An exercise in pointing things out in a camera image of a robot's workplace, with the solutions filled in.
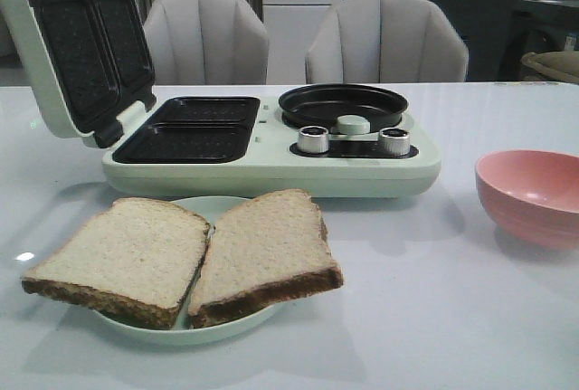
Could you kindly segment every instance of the white table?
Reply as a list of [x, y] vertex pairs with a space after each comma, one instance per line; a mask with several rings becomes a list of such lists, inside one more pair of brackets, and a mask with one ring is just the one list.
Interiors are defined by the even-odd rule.
[[[440, 145], [435, 185], [399, 200], [318, 200], [345, 286], [198, 347], [141, 344], [87, 309], [22, 291], [22, 271], [120, 193], [104, 181], [99, 150], [47, 131], [30, 89], [0, 89], [0, 388], [579, 388], [579, 252], [545, 251], [500, 231], [479, 204], [473, 170], [497, 149], [579, 155], [579, 87], [386, 87], [406, 96]], [[34, 258], [18, 261], [25, 252]]]

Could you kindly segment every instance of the chair backrest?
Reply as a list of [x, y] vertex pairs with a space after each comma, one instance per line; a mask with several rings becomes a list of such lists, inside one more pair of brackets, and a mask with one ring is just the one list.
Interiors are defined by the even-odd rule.
[[155, 0], [143, 28], [157, 85], [266, 81], [269, 37], [245, 0]]
[[344, 0], [306, 55], [308, 83], [464, 81], [469, 52], [435, 3]]

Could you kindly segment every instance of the non-stick pan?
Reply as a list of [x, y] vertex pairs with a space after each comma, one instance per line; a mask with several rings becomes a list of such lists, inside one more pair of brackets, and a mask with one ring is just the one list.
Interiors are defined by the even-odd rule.
[[370, 132], [396, 126], [408, 101], [398, 93], [360, 84], [315, 84], [287, 91], [280, 96], [283, 116], [296, 127], [332, 129], [340, 116], [368, 120]]

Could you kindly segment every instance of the plate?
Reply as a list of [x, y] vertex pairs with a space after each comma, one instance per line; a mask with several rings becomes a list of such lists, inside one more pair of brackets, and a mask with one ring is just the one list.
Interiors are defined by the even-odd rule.
[[[245, 200], [247, 199], [241, 197], [209, 195], [184, 198], [175, 200], [173, 203], [183, 206], [190, 211], [197, 212], [213, 224], [221, 214]], [[187, 300], [179, 312], [175, 325], [171, 329], [140, 328], [133, 325], [129, 320], [113, 317], [98, 311], [95, 311], [95, 313], [104, 323], [130, 338], [158, 345], [183, 346], [200, 345], [237, 336], [257, 327], [263, 321], [273, 316], [283, 306], [283, 303], [273, 304], [244, 318], [207, 328], [187, 327], [188, 306], [189, 295], [187, 295]]]

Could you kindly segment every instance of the bowl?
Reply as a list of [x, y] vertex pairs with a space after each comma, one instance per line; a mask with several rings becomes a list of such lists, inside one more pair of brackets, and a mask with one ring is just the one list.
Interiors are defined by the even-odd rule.
[[547, 248], [579, 246], [579, 157], [506, 150], [475, 170], [480, 202], [505, 231]]

